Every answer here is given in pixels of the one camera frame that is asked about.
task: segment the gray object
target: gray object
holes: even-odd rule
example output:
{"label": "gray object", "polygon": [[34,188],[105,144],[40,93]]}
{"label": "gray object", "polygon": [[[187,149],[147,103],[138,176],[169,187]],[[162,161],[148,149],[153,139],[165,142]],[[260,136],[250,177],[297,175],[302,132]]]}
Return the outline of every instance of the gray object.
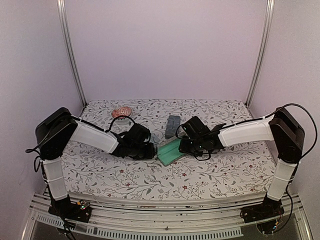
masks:
{"label": "gray object", "polygon": [[170,115],[168,117],[164,134],[165,139],[170,139],[175,136],[177,128],[180,125],[180,121],[180,116]]}

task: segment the white wall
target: white wall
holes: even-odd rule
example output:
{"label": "white wall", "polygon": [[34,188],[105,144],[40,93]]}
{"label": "white wall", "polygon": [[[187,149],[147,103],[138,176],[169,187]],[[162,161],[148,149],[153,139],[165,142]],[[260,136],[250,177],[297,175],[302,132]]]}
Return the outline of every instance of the white wall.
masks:
{"label": "white wall", "polygon": [[0,239],[17,240],[34,192],[35,128],[61,106],[81,104],[67,59],[57,3],[5,0],[0,4]]}
{"label": "white wall", "polygon": [[[306,107],[320,128],[320,1],[277,0],[259,83],[251,110],[262,116],[294,102]],[[304,149],[314,140],[311,121],[290,107],[306,131]],[[299,193],[314,239],[320,239],[319,144],[302,160],[294,188]]]}
{"label": "white wall", "polygon": [[88,100],[245,101],[266,0],[68,0]]}

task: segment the pink patterned object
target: pink patterned object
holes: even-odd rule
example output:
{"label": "pink patterned object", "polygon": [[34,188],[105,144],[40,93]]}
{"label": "pink patterned object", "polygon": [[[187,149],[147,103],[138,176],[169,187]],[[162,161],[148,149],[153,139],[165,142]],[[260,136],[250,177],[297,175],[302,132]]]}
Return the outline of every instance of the pink patterned object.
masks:
{"label": "pink patterned object", "polygon": [[[128,106],[122,106],[122,107],[119,107],[115,110],[112,111],[111,115],[113,118],[116,118],[116,117],[119,117],[119,116],[130,116],[132,113],[132,110],[130,107]],[[126,117],[120,117],[118,118],[115,122],[119,125],[126,125],[128,124],[130,120]]]}

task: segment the floral pattern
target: floral pattern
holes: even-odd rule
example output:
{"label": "floral pattern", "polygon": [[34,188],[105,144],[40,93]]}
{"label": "floral pattern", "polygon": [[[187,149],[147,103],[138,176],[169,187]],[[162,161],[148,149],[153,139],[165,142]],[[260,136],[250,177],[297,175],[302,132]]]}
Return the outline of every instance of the floral pattern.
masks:
{"label": "floral pattern", "polygon": [[[198,116],[210,128],[251,118],[241,101],[195,99],[91,101],[82,118],[107,129],[111,112],[124,106],[132,108],[132,118],[162,141],[169,115],[180,116],[182,123]],[[112,131],[121,133],[130,127],[114,124]],[[64,150],[62,168],[70,192],[135,200],[193,200],[265,192],[275,164],[264,142],[234,145],[207,161],[184,156],[165,167],[157,159],[119,158],[71,141]]]}

